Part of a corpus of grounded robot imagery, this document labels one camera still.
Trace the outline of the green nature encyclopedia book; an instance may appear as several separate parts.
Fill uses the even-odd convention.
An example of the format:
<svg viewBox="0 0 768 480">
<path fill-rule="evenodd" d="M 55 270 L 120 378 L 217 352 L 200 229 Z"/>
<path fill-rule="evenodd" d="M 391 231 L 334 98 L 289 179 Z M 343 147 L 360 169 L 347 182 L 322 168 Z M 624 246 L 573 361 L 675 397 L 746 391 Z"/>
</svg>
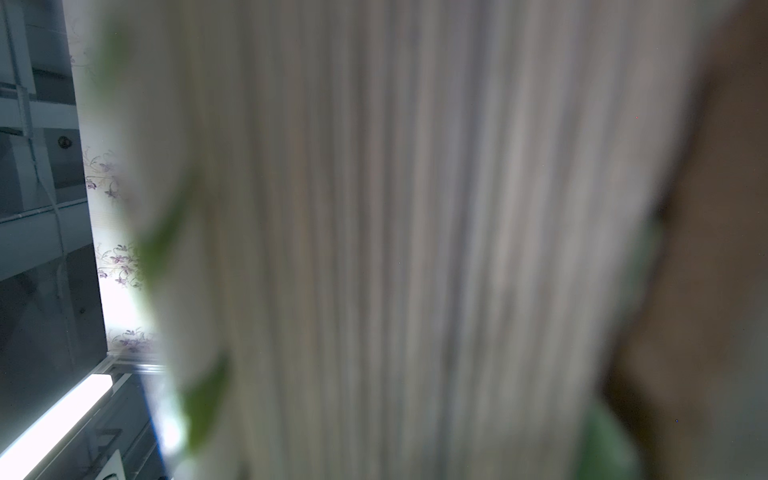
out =
<svg viewBox="0 0 768 480">
<path fill-rule="evenodd" d="M 174 479 L 571 479 L 725 1 L 92 1 Z"/>
</svg>

